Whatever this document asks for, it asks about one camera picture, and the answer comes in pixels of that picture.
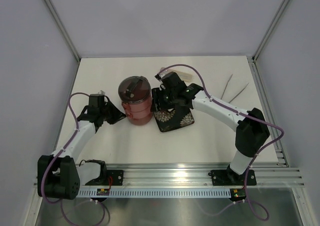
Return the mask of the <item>pink bowl with handles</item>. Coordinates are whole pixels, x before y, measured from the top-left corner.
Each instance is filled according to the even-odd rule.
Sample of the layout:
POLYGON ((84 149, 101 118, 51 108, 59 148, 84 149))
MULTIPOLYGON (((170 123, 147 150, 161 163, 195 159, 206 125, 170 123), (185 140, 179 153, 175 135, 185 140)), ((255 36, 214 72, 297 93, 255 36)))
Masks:
POLYGON ((122 107, 129 119, 142 120, 151 117, 151 110, 149 106, 143 108, 135 105, 124 104, 122 107))

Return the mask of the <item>dark pink bowl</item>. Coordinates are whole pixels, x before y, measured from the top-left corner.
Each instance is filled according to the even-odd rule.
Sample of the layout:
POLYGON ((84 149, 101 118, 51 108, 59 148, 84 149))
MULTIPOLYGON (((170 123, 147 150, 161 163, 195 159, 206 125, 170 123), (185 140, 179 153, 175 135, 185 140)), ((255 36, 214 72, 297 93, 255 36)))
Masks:
POLYGON ((143 126, 152 119, 152 114, 149 114, 143 118, 133 118, 132 116, 127 116, 127 118, 131 124, 136 126, 143 126))

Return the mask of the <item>grey transparent lid red handles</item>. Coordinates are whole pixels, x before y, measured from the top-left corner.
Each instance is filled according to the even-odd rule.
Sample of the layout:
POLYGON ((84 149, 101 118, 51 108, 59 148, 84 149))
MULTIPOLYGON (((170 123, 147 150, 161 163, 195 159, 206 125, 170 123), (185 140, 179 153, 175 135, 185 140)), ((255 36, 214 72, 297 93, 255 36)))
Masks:
POLYGON ((118 95, 123 103, 142 103, 151 97, 151 85, 144 76, 130 76, 119 84, 118 95))

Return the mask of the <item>metal food tongs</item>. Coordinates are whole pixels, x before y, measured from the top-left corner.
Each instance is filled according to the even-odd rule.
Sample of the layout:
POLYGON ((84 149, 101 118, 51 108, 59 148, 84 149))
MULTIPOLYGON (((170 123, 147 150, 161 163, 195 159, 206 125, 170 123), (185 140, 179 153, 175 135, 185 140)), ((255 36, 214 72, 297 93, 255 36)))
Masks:
POLYGON ((249 84, 249 81, 244 81, 237 77, 234 78, 234 75, 231 74, 226 81, 220 99, 230 104, 243 93, 249 84))

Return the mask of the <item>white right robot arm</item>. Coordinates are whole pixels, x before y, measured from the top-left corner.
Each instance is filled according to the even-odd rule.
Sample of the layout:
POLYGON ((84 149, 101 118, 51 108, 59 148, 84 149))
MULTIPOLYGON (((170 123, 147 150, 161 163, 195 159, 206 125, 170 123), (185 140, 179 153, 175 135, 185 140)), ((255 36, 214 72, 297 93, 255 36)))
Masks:
POLYGON ((230 127, 235 132, 236 153, 226 169, 226 177, 232 184, 239 184, 245 178, 250 162, 270 136, 261 110, 239 109, 216 97, 211 97, 205 88, 181 80, 175 72, 155 76, 161 82, 153 88, 153 112, 189 109, 205 113, 230 127))

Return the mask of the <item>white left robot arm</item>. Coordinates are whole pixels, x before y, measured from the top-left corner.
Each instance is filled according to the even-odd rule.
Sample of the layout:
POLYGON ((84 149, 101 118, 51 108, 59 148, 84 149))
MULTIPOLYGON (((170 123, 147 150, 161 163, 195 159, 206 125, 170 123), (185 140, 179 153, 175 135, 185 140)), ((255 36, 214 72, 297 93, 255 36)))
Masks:
POLYGON ((75 128, 64 146, 49 155, 42 155, 37 162, 37 193, 45 200, 73 200, 81 186, 106 186, 108 194, 112 186, 123 184, 123 171, 107 168, 99 159, 82 159, 76 164, 90 139, 104 124, 114 125, 125 119, 104 92, 88 95, 88 104, 79 115, 70 111, 75 128))

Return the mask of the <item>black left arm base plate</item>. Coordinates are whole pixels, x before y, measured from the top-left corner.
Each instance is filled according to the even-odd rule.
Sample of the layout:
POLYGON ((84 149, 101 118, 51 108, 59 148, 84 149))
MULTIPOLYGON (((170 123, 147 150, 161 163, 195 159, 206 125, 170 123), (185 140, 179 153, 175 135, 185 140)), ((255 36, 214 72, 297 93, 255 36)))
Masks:
POLYGON ((123 170, 107 169, 103 170, 98 178, 92 179, 85 186, 122 186, 124 179, 123 170))

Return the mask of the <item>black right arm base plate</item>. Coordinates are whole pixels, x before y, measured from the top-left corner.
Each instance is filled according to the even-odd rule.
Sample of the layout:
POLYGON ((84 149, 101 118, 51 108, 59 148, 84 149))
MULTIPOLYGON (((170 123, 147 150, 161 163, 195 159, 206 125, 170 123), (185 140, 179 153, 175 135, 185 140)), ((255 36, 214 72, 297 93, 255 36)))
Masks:
POLYGON ((250 169, 241 175, 228 169, 215 169, 208 173, 213 186, 256 186, 257 180, 255 172, 250 169))

